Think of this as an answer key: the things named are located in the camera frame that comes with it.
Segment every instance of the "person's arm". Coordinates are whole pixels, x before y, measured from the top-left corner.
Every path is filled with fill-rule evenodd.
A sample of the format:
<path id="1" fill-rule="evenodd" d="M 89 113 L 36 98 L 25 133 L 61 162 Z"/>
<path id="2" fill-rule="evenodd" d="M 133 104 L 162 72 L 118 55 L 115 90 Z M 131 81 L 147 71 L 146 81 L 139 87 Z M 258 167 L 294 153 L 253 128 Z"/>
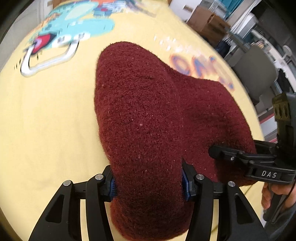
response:
<path id="1" fill-rule="evenodd" d="M 292 188 L 292 185 L 275 185 L 271 186 L 271 190 L 278 195 L 287 195 Z M 261 204 L 264 209 L 268 209 L 271 203 L 271 193 L 268 189 L 268 183 L 265 183 L 262 189 L 262 200 Z M 268 234 L 270 241 L 276 240 L 280 234 L 283 232 L 284 228 L 287 226 L 291 220 L 293 214 L 296 211 L 296 187 L 294 187 L 290 196 L 287 198 L 283 204 L 281 213 L 276 218 L 274 223 L 267 222 L 264 229 Z"/>

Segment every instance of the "maroon towel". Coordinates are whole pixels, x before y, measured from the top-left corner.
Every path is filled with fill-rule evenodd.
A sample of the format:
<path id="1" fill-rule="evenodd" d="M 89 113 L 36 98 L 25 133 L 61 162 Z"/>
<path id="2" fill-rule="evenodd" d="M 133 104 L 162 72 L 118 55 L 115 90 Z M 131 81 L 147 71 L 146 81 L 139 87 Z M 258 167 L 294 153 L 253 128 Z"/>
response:
<path id="1" fill-rule="evenodd" d="M 188 229 L 193 205 L 183 198 L 181 157 L 213 181 L 254 183 L 208 155 L 213 144 L 255 153 L 249 126 L 220 83 L 182 75 L 119 42 L 99 57 L 94 102 L 118 190 L 112 221 L 125 238 L 166 240 Z"/>

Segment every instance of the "chair backrest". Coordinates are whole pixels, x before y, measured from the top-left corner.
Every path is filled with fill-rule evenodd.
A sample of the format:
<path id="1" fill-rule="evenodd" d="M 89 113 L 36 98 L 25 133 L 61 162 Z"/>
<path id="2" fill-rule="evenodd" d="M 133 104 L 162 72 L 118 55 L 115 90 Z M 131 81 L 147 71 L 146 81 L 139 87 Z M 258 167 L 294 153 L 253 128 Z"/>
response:
<path id="1" fill-rule="evenodd" d="M 255 101 L 259 101 L 259 96 L 278 77 L 278 71 L 269 56 L 256 45 L 251 46 L 233 70 Z"/>

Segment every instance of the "cartoon eye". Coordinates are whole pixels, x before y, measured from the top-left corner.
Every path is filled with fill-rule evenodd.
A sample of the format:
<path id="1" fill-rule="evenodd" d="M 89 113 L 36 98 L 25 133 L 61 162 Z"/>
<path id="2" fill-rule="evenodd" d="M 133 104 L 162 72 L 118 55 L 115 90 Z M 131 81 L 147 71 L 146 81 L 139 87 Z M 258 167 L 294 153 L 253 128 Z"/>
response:
<path id="1" fill-rule="evenodd" d="M 87 32 L 82 32 L 80 34 L 77 34 L 74 36 L 74 40 L 80 40 L 80 41 L 84 41 L 84 40 L 87 40 L 91 37 L 91 34 L 90 33 L 87 33 Z"/>
<path id="2" fill-rule="evenodd" d="M 70 34 L 65 34 L 62 36 L 59 36 L 52 42 L 52 47 L 53 48 L 58 48 L 61 47 L 67 43 L 69 43 L 71 40 L 71 35 Z"/>

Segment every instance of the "teal curtain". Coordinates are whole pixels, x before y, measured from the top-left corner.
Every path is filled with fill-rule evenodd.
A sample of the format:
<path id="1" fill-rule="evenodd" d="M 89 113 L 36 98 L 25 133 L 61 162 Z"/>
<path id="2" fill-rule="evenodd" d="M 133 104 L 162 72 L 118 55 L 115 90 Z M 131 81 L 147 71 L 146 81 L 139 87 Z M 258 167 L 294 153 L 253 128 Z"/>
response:
<path id="1" fill-rule="evenodd" d="M 242 3 L 243 0 L 220 0 L 227 9 L 226 18 L 228 18 L 235 9 Z"/>

